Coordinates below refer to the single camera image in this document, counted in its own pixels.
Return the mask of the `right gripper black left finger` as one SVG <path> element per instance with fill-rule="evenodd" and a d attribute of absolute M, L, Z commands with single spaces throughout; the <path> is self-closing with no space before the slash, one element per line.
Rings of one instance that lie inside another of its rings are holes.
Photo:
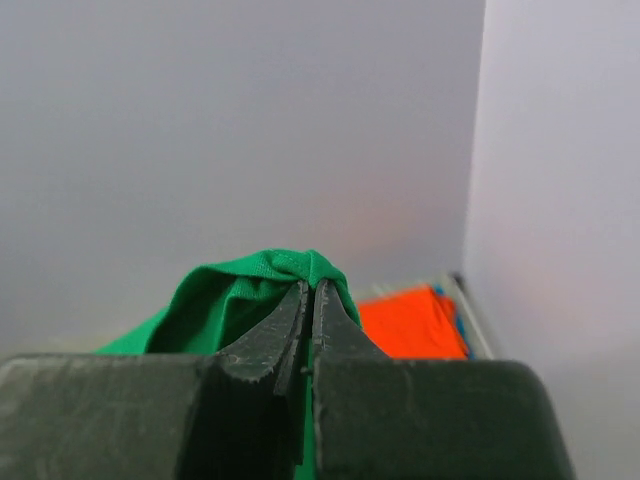
<path fill-rule="evenodd" d="M 291 479 L 310 292 L 213 355 L 28 354 L 1 366 L 5 479 Z"/>

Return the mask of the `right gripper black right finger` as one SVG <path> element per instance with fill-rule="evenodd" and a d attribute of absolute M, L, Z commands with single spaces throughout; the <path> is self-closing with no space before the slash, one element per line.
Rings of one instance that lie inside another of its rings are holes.
<path fill-rule="evenodd" d="M 393 359 L 316 288 L 312 324 L 319 479 L 571 479 L 548 392 L 516 361 Z"/>

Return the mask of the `green t shirt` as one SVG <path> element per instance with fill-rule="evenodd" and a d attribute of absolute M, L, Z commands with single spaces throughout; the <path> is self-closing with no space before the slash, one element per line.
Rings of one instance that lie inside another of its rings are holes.
<path fill-rule="evenodd" d="M 205 264 L 185 277 L 169 305 L 99 354 L 214 354 L 270 314 L 291 285 L 334 284 L 347 316 L 363 336 L 345 275 L 315 250 L 269 249 Z"/>

